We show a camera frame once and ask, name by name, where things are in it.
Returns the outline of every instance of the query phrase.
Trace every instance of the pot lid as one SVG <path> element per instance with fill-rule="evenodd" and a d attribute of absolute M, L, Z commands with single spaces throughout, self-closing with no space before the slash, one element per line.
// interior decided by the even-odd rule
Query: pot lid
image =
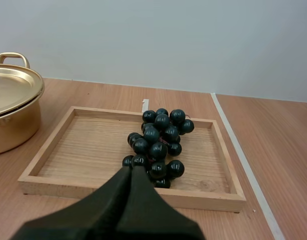
<path fill-rule="evenodd" d="M 5 58 L 21 58 L 24 67 L 3 64 Z M 43 90 L 43 78 L 30 69 L 25 56 L 16 52 L 0 54 L 0 115 L 32 100 Z"/>

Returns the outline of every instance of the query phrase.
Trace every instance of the dark green grape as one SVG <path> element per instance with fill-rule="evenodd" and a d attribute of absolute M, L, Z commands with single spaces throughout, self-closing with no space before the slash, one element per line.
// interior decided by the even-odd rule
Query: dark green grape
<path fill-rule="evenodd" d="M 155 162 L 151 165 L 150 176 L 153 179 L 162 179 L 167 174 L 167 167 L 163 161 Z"/>
<path fill-rule="evenodd" d="M 169 189 L 171 186 L 171 183 L 169 179 L 163 178 L 163 179 L 156 179 L 153 182 L 153 185 L 155 188 Z"/>
<path fill-rule="evenodd" d="M 155 129 L 154 127 L 149 127 L 146 131 L 143 133 L 143 138 L 149 143 L 154 144 L 158 142 L 160 138 L 159 131 Z"/>
<path fill-rule="evenodd" d="M 139 133 L 136 133 L 136 134 L 133 134 L 130 139 L 129 139 L 129 145 L 130 147 L 133 147 L 133 144 L 134 142 L 137 140 L 137 139 L 141 139 L 143 136 L 141 136 Z"/>
<path fill-rule="evenodd" d="M 122 166 L 123 167 L 129 167 L 129 168 L 133 168 L 132 167 L 132 159 L 133 159 L 133 155 L 129 155 L 129 156 L 125 156 L 122 160 Z"/>
<path fill-rule="evenodd" d="M 146 123 L 145 125 L 143 125 L 142 133 L 144 133 L 148 128 L 152 128 L 152 127 L 154 127 L 154 124 L 152 122 Z"/>
<path fill-rule="evenodd" d="M 150 158 L 154 161 L 164 160 L 167 156 L 168 148 L 162 142 L 157 142 L 149 149 Z"/>
<path fill-rule="evenodd" d="M 148 168 L 149 160 L 145 155 L 137 154 L 131 159 L 131 166 L 134 168 L 135 166 L 143 166 Z"/>
<path fill-rule="evenodd" d="M 144 138 L 138 138 L 132 144 L 132 149 L 136 154 L 143 154 L 146 155 L 149 149 L 149 143 Z"/>
<path fill-rule="evenodd" d="M 170 120 L 174 125 L 179 125 L 186 118 L 186 114 L 181 109 L 172 110 L 170 113 Z"/>
<path fill-rule="evenodd" d="M 172 160 L 167 165 L 167 175 L 169 178 L 179 178 L 185 172 L 184 164 L 179 160 Z"/>
<path fill-rule="evenodd" d="M 188 133 L 191 133 L 195 129 L 195 125 L 193 121 L 191 121 L 190 119 L 185 119 L 183 123 L 180 124 L 179 129 L 181 133 L 188 134 Z"/>
<path fill-rule="evenodd" d="M 170 124 L 170 119 L 166 114 L 159 114 L 154 120 L 154 127 L 158 130 L 166 129 Z"/>
<path fill-rule="evenodd" d="M 183 148 L 178 142 L 172 142 L 168 145 L 168 154 L 170 156 L 176 157 L 181 154 Z"/>
<path fill-rule="evenodd" d="M 163 139 L 165 139 L 168 143 L 176 142 L 178 136 L 179 132 L 176 126 L 167 127 L 162 134 Z"/>
<path fill-rule="evenodd" d="M 142 114 L 142 120 L 145 123 L 154 123 L 156 118 L 156 113 L 153 110 L 147 110 Z"/>
<path fill-rule="evenodd" d="M 164 108 L 159 108 L 155 113 L 157 114 L 157 116 L 159 114 L 166 114 L 167 116 L 169 115 L 168 111 Z"/>
<path fill-rule="evenodd" d="M 128 144 L 129 144 L 129 140 L 130 140 L 131 136 L 134 135 L 134 134 L 138 134 L 138 133 L 137 133 L 137 132 L 132 132 L 132 133 L 130 133 L 130 134 L 128 135 L 128 138 L 127 138 Z"/>

